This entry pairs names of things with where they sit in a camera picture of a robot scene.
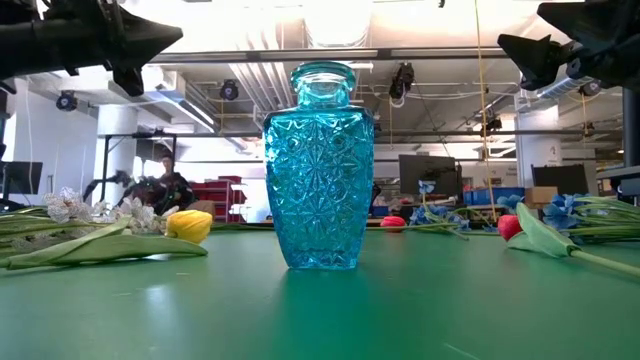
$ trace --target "vase rim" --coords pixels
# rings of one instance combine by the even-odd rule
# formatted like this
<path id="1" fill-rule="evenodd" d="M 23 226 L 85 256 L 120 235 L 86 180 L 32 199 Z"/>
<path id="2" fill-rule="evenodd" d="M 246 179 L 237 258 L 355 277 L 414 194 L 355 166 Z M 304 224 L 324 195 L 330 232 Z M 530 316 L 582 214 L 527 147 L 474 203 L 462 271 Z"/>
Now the vase rim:
<path id="1" fill-rule="evenodd" d="M 353 69 L 351 69 L 347 65 L 335 61 L 314 61 L 298 66 L 291 73 L 291 85 L 294 89 L 297 89 L 300 81 L 305 76 L 322 73 L 343 77 L 349 90 L 352 90 L 355 86 L 356 75 L 353 72 Z"/>

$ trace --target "green tabletop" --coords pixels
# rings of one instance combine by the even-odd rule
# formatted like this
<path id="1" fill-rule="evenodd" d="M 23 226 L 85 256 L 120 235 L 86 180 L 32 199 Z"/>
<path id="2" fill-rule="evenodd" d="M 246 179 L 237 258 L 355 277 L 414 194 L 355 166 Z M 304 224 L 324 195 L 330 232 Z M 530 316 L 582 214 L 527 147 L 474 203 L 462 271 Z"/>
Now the green tabletop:
<path id="1" fill-rule="evenodd" d="M 273 232 L 204 246 L 0 271 L 0 359 L 640 359 L 640 281 L 497 237 L 370 232 L 343 272 L 287 270 Z"/>

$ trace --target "man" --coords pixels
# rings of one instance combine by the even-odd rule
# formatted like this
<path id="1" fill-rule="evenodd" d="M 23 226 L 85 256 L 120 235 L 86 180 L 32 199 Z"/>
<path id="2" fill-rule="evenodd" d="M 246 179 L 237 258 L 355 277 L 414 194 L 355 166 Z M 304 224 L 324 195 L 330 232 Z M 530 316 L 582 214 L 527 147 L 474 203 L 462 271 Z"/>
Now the man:
<path id="1" fill-rule="evenodd" d="M 162 165 L 165 173 L 160 177 L 160 183 L 167 187 L 168 196 L 165 201 L 155 206 L 156 214 L 162 214 L 174 206 L 179 206 L 180 210 L 185 210 L 195 201 L 189 182 L 180 173 L 173 172 L 171 153 L 166 152 L 162 155 Z"/>

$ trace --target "red tulip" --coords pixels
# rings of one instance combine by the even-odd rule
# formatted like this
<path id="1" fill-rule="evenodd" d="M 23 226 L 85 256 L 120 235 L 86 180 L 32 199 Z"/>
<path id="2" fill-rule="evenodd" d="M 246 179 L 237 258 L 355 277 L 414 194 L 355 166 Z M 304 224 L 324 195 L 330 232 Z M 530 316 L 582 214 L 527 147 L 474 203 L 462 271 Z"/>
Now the red tulip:
<path id="1" fill-rule="evenodd" d="M 522 231 L 516 215 L 502 215 L 498 219 L 498 232 L 509 241 L 513 236 Z"/>
<path id="2" fill-rule="evenodd" d="M 406 226 L 404 219 L 399 216 L 385 216 L 380 223 L 380 227 L 398 227 L 398 226 Z M 388 229 L 388 232 L 399 233 L 404 229 Z"/>

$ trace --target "vase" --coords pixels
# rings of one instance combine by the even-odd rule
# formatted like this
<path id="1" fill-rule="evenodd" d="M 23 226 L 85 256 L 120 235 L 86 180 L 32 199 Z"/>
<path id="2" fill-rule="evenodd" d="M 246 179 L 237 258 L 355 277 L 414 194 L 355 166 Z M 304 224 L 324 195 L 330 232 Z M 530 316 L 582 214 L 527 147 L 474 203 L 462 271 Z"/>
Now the vase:
<path id="1" fill-rule="evenodd" d="M 373 117 L 349 105 L 353 70 L 301 65 L 296 108 L 264 123 L 267 192 L 280 249 L 291 268 L 356 266 L 373 186 Z"/>

